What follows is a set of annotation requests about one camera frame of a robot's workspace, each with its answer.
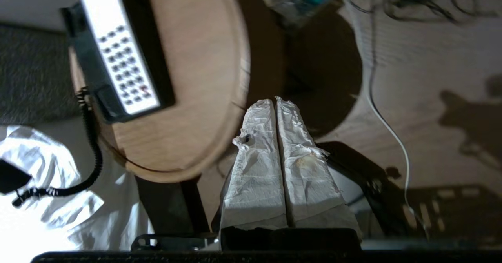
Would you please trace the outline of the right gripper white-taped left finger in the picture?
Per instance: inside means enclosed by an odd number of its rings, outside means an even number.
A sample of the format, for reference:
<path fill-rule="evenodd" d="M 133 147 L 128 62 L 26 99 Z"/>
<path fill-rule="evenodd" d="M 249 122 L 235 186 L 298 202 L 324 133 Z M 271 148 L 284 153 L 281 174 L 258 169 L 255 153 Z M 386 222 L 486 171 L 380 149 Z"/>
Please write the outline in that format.
<path fill-rule="evenodd" d="M 244 115 L 238 152 L 224 196 L 220 227 L 240 230 L 287 227 L 274 102 L 252 104 Z"/>

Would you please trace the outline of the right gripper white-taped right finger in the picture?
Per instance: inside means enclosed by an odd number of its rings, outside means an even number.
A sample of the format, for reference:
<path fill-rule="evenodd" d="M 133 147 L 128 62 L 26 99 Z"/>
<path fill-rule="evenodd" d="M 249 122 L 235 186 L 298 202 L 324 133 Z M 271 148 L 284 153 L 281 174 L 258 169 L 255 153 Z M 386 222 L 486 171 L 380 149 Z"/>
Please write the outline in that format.
<path fill-rule="evenodd" d="M 286 201 L 293 226 L 300 229 L 352 229 L 360 233 L 328 168 L 328 153 L 317 147 L 299 108 L 276 97 Z"/>

